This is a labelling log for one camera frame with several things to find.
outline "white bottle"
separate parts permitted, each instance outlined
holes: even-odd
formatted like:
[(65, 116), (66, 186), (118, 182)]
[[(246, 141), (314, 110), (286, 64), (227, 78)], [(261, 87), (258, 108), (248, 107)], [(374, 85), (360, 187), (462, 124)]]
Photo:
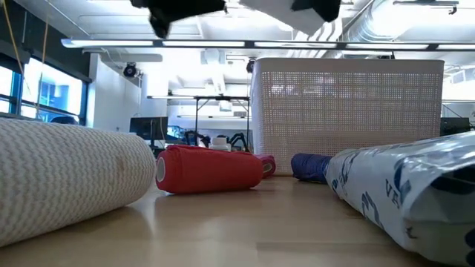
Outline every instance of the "white bottle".
[(226, 138), (224, 137), (211, 138), (209, 148), (220, 151), (231, 151), (231, 145), (226, 142)]

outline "blue roll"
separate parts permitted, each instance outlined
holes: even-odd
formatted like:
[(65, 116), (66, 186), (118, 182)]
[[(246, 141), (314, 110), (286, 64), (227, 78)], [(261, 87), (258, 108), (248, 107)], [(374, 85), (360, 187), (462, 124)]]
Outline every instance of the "blue roll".
[(331, 159), (331, 156), (296, 154), (291, 161), (293, 176), (300, 181), (327, 184), (325, 173)]

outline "perforated basket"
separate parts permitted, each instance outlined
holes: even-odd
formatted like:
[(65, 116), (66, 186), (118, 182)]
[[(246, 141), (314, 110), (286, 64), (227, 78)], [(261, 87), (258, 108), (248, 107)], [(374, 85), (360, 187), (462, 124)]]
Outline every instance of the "perforated basket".
[(276, 174), (292, 173), (296, 153), (439, 135), (443, 61), (259, 59), (252, 77), (256, 154), (271, 154)]

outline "red roll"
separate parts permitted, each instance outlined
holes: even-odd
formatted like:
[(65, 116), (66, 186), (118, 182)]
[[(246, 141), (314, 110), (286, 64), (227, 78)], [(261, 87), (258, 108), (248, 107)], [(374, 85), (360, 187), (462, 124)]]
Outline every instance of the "red roll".
[(252, 154), (171, 145), (157, 159), (157, 186), (173, 194), (245, 190), (262, 179)]
[(254, 155), (262, 162), (262, 179), (271, 177), (275, 173), (275, 159), (271, 155)]

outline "wooden surface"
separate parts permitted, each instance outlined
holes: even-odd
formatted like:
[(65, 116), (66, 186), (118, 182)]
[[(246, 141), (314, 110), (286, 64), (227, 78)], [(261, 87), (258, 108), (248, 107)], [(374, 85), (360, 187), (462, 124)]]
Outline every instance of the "wooden surface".
[(166, 196), (0, 248), (1, 267), (433, 266), (399, 248), (327, 185)]

